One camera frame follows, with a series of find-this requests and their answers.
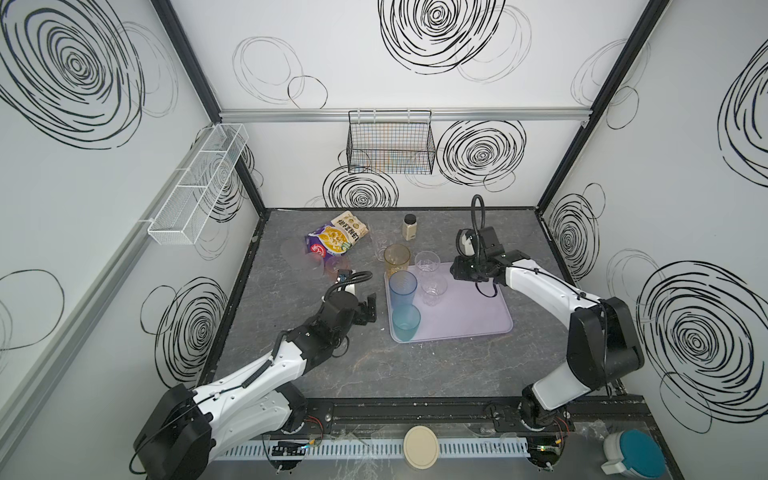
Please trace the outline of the blue drinking glass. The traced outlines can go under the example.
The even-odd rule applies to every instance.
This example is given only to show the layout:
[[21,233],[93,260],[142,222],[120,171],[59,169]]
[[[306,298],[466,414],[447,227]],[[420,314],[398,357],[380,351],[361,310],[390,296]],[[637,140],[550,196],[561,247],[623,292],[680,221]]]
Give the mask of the blue drinking glass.
[[393,273],[388,279],[390,305],[397,308],[411,305],[418,288],[416,276],[408,270]]

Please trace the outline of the teal drinking glass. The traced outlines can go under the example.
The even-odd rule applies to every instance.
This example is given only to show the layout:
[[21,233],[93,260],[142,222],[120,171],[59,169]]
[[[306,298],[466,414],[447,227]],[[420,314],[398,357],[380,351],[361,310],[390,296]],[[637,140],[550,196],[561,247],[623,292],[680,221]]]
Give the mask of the teal drinking glass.
[[398,342],[409,342],[418,331],[421,323],[421,313],[412,304],[399,305],[394,309],[391,321],[395,340]]

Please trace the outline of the yellow drinking glass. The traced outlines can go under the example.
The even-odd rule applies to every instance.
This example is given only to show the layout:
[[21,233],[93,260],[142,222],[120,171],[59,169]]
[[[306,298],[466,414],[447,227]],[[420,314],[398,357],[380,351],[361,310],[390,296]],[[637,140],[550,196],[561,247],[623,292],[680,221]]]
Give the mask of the yellow drinking glass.
[[399,271],[408,269],[411,251],[404,244],[392,244],[385,249],[383,257],[386,263],[387,276],[391,277]]

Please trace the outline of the lilac plastic tray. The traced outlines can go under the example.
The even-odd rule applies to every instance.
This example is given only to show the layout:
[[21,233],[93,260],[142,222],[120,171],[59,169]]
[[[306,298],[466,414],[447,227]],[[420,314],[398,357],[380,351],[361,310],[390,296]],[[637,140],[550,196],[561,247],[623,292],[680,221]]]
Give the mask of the lilac plastic tray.
[[513,329],[513,319],[502,293],[493,298],[485,296],[492,288],[485,285],[478,291],[473,282],[455,280],[450,262],[441,263],[435,277],[447,281],[447,290],[436,305],[424,302],[423,289],[418,286],[413,306],[419,310],[420,322],[412,329],[396,326],[392,320],[392,293],[389,280],[384,278],[389,330],[400,344],[430,342],[457,338],[506,334]]

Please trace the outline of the clear ribbed glass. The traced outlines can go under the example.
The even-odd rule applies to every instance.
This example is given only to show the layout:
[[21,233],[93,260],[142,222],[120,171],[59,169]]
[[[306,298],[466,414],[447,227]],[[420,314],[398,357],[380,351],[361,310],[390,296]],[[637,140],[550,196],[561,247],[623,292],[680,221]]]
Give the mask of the clear ribbed glass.
[[380,230],[374,230],[369,233],[369,236],[373,246],[374,257],[378,261],[383,262],[385,250],[389,246],[387,235]]

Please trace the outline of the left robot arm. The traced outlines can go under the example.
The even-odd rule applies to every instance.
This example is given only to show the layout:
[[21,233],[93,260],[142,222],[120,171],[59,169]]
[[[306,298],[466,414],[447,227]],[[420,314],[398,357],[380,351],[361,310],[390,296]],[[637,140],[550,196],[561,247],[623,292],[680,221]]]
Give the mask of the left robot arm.
[[377,297],[333,286],[317,312],[282,331],[272,350],[196,388],[178,384],[160,398],[133,442],[131,465],[147,479],[197,479],[231,448],[276,430],[299,430],[306,399],[294,382],[332,358],[355,325],[377,319]]

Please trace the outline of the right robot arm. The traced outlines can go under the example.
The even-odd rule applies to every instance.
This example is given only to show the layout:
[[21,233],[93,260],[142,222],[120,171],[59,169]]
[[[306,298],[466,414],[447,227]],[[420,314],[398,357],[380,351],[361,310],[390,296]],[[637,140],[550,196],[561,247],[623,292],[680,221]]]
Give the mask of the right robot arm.
[[461,229],[455,239],[454,279],[490,282],[521,293],[568,329],[565,360],[523,389],[521,422],[542,431],[570,402],[641,369],[645,357],[627,304],[587,293],[542,268],[526,254],[505,251],[491,227]]

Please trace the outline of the pink drinking glass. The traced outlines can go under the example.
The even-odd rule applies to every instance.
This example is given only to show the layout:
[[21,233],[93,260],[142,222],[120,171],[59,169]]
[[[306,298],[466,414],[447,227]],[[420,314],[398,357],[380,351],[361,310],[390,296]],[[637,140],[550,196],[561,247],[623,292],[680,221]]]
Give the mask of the pink drinking glass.
[[331,256],[325,260],[324,271],[332,282],[338,280],[341,270],[349,269],[349,261],[345,256]]

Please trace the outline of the colourful snack bag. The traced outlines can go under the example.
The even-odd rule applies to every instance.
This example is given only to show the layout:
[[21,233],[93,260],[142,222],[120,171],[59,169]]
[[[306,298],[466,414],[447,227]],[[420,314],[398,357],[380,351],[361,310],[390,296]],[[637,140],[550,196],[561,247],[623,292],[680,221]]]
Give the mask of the colourful snack bag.
[[347,210],[307,234],[306,251],[323,259],[343,256],[368,233],[368,225]]

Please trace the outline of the spice bottle black cap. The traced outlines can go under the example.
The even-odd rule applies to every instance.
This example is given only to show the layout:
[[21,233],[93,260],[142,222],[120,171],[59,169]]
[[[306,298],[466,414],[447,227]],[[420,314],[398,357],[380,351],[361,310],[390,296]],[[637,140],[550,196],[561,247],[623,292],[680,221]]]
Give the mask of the spice bottle black cap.
[[415,214],[406,214],[402,224],[402,235],[406,241],[415,239],[418,231],[417,217]]

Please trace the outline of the beige round lid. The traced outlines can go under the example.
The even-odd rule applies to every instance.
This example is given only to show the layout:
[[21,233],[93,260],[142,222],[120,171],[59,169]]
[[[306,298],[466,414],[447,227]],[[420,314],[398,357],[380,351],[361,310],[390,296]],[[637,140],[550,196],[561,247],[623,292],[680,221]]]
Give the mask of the beige round lid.
[[440,445],[435,433],[426,426],[414,426],[403,440],[406,463],[418,470],[431,468],[438,460]]

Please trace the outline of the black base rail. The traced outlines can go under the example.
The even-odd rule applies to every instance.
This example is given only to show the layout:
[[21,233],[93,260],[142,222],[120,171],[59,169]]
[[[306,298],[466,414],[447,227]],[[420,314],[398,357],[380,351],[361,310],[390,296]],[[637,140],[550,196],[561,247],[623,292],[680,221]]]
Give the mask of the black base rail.
[[325,434],[343,425],[490,423],[500,433],[526,432],[530,426],[546,431],[575,422],[637,421],[654,423],[645,400],[638,395],[588,395],[552,411],[536,411],[519,396],[309,398],[298,418],[315,419]]

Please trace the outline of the white mesh wall shelf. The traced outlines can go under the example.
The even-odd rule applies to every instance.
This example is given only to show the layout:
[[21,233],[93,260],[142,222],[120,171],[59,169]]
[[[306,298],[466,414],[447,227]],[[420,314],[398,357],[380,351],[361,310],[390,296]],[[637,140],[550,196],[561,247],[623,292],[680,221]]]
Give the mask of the white mesh wall shelf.
[[171,193],[147,233],[162,246],[195,244],[221,197],[249,135],[239,123],[218,123],[202,130]]

